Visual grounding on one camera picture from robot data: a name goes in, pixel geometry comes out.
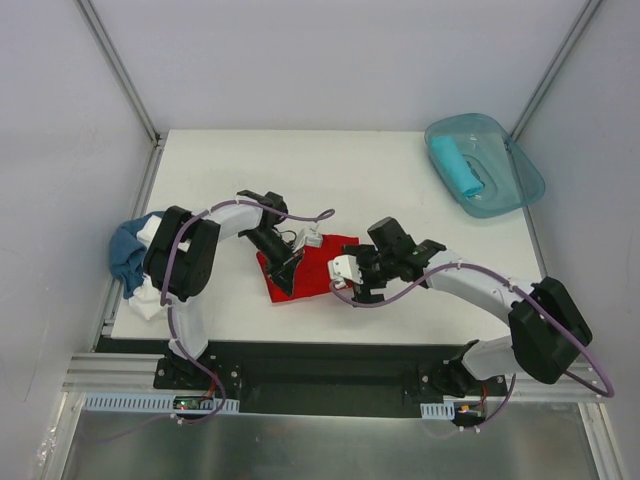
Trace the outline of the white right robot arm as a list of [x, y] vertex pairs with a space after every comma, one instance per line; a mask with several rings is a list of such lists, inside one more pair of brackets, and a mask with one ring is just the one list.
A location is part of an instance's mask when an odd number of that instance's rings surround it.
[[416, 243], [398, 221], [386, 217], [367, 231], [371, 241], [347, 245], [329, 261], [330, 287], [351, 286], [357, 308], [389, 304], [382, 289], [392, 280], [451, 294], [503, 321], [509, 333], [471, 340], [427, 375], [432, 389], [462, 398], [486, 380], [523, 372], [552, 385], [591, 343], [593, 334], [564, 284], [507, 278], [471, 264], [445, 245]]

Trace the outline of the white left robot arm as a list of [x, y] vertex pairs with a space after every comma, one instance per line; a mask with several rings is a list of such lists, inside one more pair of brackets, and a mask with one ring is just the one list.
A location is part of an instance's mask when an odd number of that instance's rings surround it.
[[220, 242], [247, 238], [266, 258], [267, 279], [287, 298], [293, 296], [303, 253], [276, 232], [287, 217], [284, 198], [271, 191], [260, 195], [243, 190], [200, 214], [178, 206], [165, 211], [143, 261], [144, 272], [160, 291], [170, 333], [159, 380], [179, 379], [191, 389], [210, 382], [212, 367], [202, 358], [208, 339], [195, 298], [210, 280]]

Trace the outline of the red t shirt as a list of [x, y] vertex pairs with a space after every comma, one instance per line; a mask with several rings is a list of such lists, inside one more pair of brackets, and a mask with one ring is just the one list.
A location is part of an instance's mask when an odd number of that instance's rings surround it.
[[292, 296], [287, 296], [270, 279], [267, 278], [266, 257], [258, 252], [256, 259], [265, 280], [268, 295], [274, 304], [292, 300], [309, 298], [330, 292], [330, 275], [328, 262], [343, 254], [344, 246], [359, 245], [358, 237], [337, 234], [323, 234], [320, 247], [305, 246], [304, 254], [294, 276]]

